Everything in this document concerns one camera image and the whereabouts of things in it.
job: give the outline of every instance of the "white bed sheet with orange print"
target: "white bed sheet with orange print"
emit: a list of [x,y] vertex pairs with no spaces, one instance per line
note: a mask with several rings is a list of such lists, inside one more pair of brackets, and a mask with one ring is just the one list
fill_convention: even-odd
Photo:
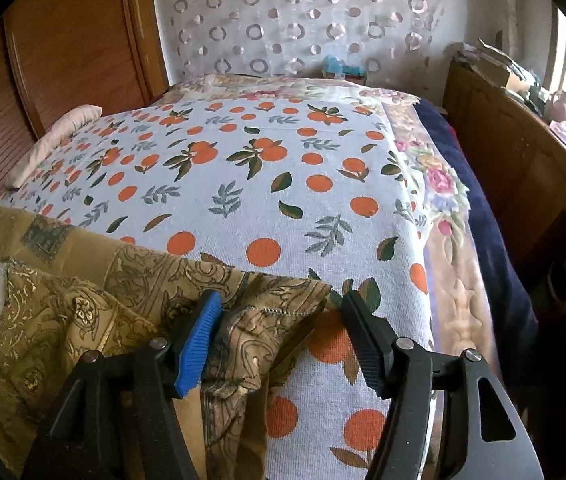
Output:
[[[424,174],[382,108],[310,94],[181,99],[101,118],[2,204],[153,250],[319,277],[335,304],[358,289],[376,316],[431,348]],[[267,477],[364,478],[387,409],[340,314],[325,313],[268,411]]]

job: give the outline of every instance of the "silver bolt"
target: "silver bolt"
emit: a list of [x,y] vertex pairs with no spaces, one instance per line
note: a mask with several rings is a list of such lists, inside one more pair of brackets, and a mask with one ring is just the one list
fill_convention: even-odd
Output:
[[93,363],[98,359],[99,356],[100,352],[98,350],[88,350],[81,357],[86,363]]
[[164,337],[155,337],[150,341],[150,346],[154,350],[163,350],[167,346],[167,339]]
[[400,337],[396,340],[396,345],[401,350],[412,350],[412,348],[414,348],[414,341],[412,341],[409,337]]
[[479,362],[483,357],[479,354],[478,350],[474,350],[473,348],[468,348],[465,352],[466,359],[473,363]]

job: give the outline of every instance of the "floral bedding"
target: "floral bedding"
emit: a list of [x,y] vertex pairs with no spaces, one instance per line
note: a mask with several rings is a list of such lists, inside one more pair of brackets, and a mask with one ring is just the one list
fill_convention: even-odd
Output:
[[80,129],[2,204],[333,285],[334,310],[287,383],[270,385],[280,391],[264,467],[269,480],[362,479],[388,402],[359,372],[342,294],[357,289],[400,335],[434,349],[425,244],[435,226],[451,262],[468,237],[467,189],[415,127],[416,99],[335,80],[206,76]]

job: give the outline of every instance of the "navy blue blanket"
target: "navy blue blanket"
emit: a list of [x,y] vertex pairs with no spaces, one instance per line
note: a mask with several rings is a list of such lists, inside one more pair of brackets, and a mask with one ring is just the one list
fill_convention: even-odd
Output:
[[507,385],[528,383],[538,345],[538,322],[530,297],[512,268],[486,196],[449,124],[426,100],[414,108],[441,155],[470,188],[470,231],[490,303],[503,381]]

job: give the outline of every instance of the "gold patterned cloth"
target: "gold patterned cloth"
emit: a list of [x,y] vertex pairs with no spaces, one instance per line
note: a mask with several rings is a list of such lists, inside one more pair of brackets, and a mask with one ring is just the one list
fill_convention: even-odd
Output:
[[[1,206],[0,261],[8,263],[0,459],[12,472],[20,475],[39,421],[83,352],[134,351],[211,288],[224,313],[195,399],[207,477],[263,478],[269,388],[287,378],[329,285],[186,260]],[[199,470],[187,435],[197,419],[184,425],[178,406],[177,414]]]

